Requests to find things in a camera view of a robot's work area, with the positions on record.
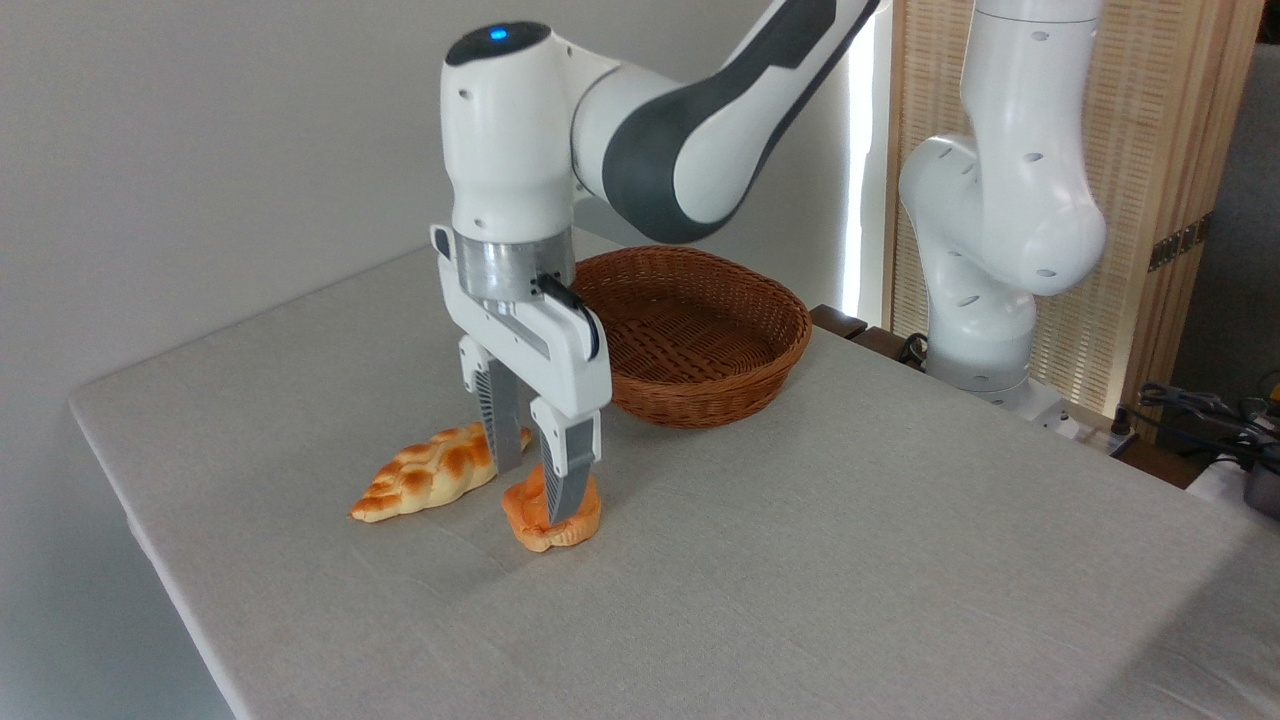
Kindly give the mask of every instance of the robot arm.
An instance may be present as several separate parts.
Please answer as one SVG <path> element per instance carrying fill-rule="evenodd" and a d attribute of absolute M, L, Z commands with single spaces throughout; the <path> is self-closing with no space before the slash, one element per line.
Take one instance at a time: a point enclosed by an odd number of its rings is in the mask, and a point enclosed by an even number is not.
<path fill-rule="evenodd" d="M 662 242 L 721 228 L 877 3 L 774 0 L 716 74 L 687 86 L 540 23 L 483 27 L 449 50 L 453 222 L 431 228 L 445 305 L 499 470 L 520 459 L 516 378 L 539 393 L 550 523 L 579 507 L 611 398 L 599 319 L 567 290 L 575 200 L 595 193 Z"/>
<path fill-rule="evenodd" d="M 1061 397 L 1028 379 L 1033 295 L 1078 284 L 1106 241 L 1080 140 L 1101 10 L 977 0 L 961 79 L 974 136 L 927 140 L 900 178 L 929 290 L 927 372 L 1050 427 Z"/>

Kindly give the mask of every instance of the white wall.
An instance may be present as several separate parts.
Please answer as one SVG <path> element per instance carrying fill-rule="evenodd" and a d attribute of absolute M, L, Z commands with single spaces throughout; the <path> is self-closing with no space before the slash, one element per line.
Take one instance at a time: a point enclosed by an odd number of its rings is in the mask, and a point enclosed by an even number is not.
<path fill-rule="evenodd" d="M 541 19 L 692 79 L 764 6 L 0 5 L 0 717 L 228 714 L 70 420 L 74 388 L 421 246 L 449 217 L 436 83 L 462 32 Z M 840 299 L 845 87 L 704 245 L 810 305 Z M 599 208 L 581 224 L 627 241 Z"/>

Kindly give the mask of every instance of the wicker basket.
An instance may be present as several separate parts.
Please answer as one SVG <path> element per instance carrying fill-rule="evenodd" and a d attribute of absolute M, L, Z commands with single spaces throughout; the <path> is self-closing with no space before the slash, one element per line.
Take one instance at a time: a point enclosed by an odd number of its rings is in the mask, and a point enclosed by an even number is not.
<path fill-rule="evenodd" d="M 813 332 L 787 288 L 700 250 L 628 247 L 576 274 L 573 290 L 604 323 L 613 401 L 658 425 L 712 428 L 758 413 Z"/>

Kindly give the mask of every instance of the black cable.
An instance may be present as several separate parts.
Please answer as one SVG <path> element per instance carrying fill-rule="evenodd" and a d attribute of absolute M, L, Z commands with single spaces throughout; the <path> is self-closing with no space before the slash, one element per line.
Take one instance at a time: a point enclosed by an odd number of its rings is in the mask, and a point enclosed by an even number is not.
<path fill-rule="evenodd" d="M 1148 418 L 1148 416 L 1143 415 L 1142 413 L 1138 413 L 1138 410 L 1134 409 L 1134 407 L 1129 407 L 1128 410 L 1129 410 L 1129 413 L 1134 418 L 1142 420 L 1143 423 L 1147 423 L 1148 425 L 1152 425 L 1152 427 L 1155 427 L 1157 429 L 1172 433 L 1172 434 L 1175 434 L 1175 436 L 1185 439 L 1187 442 L 1190 442 L 1190 443 L 1194 443 L 1194 445 L 1199 445 L 1199 446 L 1203 446 L 1203 447 L 1210 448 L 1210 450 L 1216 450 L 1220 455 L 1230 455 L 1230 456 L 1235 457 L 1236 460 L 1249 460 L 1251 462 L 1262 462 L 1262 465 L 1265 465 L 1267 469 L 1270 469 L 1272 471 L 1280 471 L 1280 445 L 1265 446 L 1265 447 L 1275 447 L 1277 450 L 1277 452 L 1267 452 L 1267 451 L 1254 452 L 1253 448 L 1257 447 L 1257 446 L 1253 446 L 1253 445 L 1247 445 L 1247 446 L 1242 446 L 1242 445 L 1222 445 L 1222 443 L 1216 442 L 1216 441 L 1211 441 L 1211 439 L 1206 439 L 1206 438 L 1202 438 L 1202 437 L 1198 437 L 1198 436 L 1193 436 L 1193 434 L 1190 434 L 1190 433 L 1188 433 L 1185 430 L 1175 428 L 1174 425 L 1171 425 L 1169 423 L 1162 423 L 1162 421 L 1160 421 L 1160 420 L 1157 420 L 1155 418 Z"/>
<path fill-rule="evenodd" d="M 1275 389 L 1275 386 L 1267 387 L 1267 378 L 1271 375 L 1280 375 L 1280 365 L 1276 365 L 1275 368 L 1271 368 L 1266 373 L 1258 375 L 1258 395 L 1262 397 L 1271 397 L 1271 392 Z"/>
<path fill-rule="evenodd" d="M 924 333 L 911 333 L 906 336 L 906 342 L 902 343 L 902 350 L 897 352 L 899 363 L 915 361 L 918 365 L 924 365 L 924 356 L 929 351 L 929 337 Z"/>

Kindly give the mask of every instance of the gray tablecloth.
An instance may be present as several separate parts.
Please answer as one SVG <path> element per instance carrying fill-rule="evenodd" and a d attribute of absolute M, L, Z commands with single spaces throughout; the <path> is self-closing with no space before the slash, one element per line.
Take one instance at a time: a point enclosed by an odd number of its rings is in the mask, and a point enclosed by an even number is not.
<path fill-rule="evenodd" d="M 607 246 L 581 238 L 580 255 Z M 710 430 L 605 411 L 599 534 L 347 518 L 472 421 L 420 251 L 73 409 L 243 717 L 1276 717 L 1280 541 L 824 332 Z"/>

